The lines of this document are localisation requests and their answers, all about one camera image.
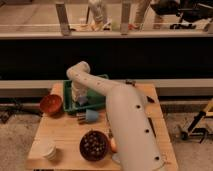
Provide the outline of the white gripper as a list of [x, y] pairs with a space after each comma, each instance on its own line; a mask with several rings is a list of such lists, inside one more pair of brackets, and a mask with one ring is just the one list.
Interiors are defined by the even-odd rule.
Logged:
[[79, 97], [87, 95], [87, 88], [76, 81], [71, 83], [72, 99], [77, 101]]

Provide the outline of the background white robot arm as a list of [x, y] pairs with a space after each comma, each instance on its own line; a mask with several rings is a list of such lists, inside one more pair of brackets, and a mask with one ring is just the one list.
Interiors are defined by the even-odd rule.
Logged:
[[93, 15], [91, 28], [94, 31], [108, 30], [109, 24], [105, 0], [88, 0], [88, 6]]

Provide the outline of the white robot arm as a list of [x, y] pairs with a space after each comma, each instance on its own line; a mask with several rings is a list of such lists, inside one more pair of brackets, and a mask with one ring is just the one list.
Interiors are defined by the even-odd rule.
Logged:
[[146, 96], [135, 87], [88, 73], [87, 62], [70, 67], [67, 77], [106, 97], [106, 113], [122, 171], [166, 171], [146, 116]]

